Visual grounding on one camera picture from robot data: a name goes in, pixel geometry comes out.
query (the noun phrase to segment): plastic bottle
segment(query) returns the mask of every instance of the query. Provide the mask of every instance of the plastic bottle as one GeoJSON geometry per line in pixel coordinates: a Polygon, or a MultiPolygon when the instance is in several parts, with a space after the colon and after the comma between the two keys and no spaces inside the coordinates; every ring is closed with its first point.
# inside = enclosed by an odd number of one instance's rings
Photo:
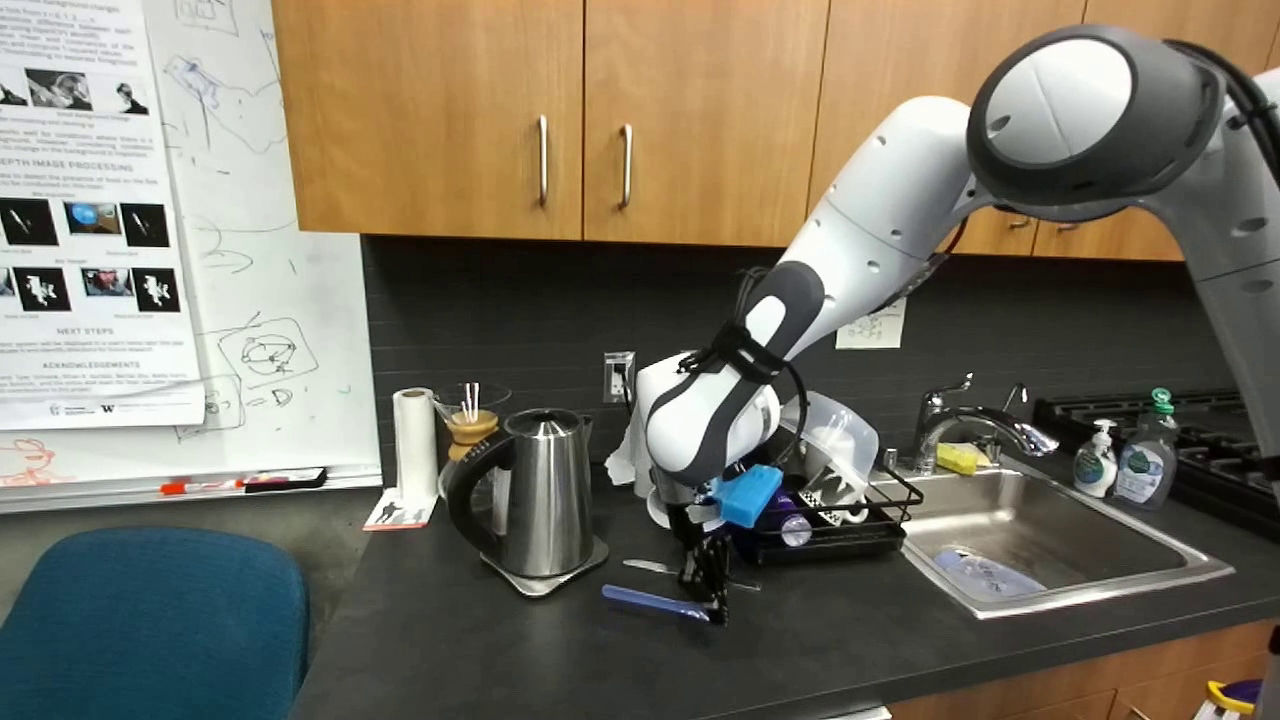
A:
{"type": "Polygon", "coordinates": [[[1112,453],[1112,421],[1092,421],[1097,432],[1090,442],[1076,449],[1071,456],[1071,482],[1084,496],[1110,496],[1110,488],[1118,482],[1118,453],[1112,453]]]}
{"type": "Polygon", "coordinates": [[[1178,472],[1178,421],[1168,387],[1151,387],[1151,408],[1135,421],[1131,440],[1120,453],[1118,498],[1159,502],[1178,472]]]}

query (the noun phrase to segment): stainless steel sink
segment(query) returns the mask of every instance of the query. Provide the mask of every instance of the stainless steel sink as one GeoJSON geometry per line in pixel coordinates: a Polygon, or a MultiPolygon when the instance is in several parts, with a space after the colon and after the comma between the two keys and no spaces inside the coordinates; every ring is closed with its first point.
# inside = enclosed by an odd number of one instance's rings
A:
{"type": "Polygon", "coordinates": [[[982,619],[1203,584],[1233,570],[1233,564],[1038,468],[910,479],[923,492],[923,502],[904,518],[904,554],[982,619]]]}

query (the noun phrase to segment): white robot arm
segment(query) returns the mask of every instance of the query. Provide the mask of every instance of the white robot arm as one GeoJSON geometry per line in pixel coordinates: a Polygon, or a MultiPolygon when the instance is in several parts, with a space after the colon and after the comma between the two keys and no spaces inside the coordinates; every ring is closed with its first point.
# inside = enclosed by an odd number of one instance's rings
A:
{"type": "Polygon", "coordinates": [[[714,346],[642,373],[652,464],[703,488],[761,449],[782,424],[789,359],[920,285],[946,234],[989,204],[1071,225],[1156,213],[1190,255],[1261,453],[1280,453],[1271,98],[1280,71],[1250,83],[1195,47],[1084,24],[1014,51],[974,106],[902,102],[714,346]]]}

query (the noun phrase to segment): black countertop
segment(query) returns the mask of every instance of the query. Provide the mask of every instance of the black countertop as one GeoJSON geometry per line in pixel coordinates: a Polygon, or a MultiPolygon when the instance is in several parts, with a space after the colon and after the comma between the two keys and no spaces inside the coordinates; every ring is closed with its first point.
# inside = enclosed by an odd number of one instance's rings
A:
{"type": "Polygon", "coordinates": [[[602,599],[603,581],[677,592],[621,564],[677,554],[627,488],[597,496],[608,564],[546,599],[518,597],[436,507],[422,533],[368,538],[295,716],[809,716],[1280,619],[1277,543],[1183,502],[1145,518],[1237,570],[982,625],[894,551],[761,568],[765,592],[734,592],[714,627],[602,599]]]}

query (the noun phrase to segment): stainless steel kettle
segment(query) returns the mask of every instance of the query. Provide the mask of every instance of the stainless steel kettle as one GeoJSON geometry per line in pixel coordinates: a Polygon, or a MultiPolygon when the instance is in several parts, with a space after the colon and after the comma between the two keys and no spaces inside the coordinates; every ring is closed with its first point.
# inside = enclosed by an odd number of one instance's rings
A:
{"type": "Polygon", "coordinates": [[[488,436],[461,464],[443,472],[450,516],[482,546],[482,554],[518,581],[524,597],[546,597],[603,560],[603,543],[594,535],[594,464],[589,421],[560,408],[530,408],[503,421],[503,432],[488,436]],[[510,468],[503,535],[478,518],[478,482],[510,468]]]}

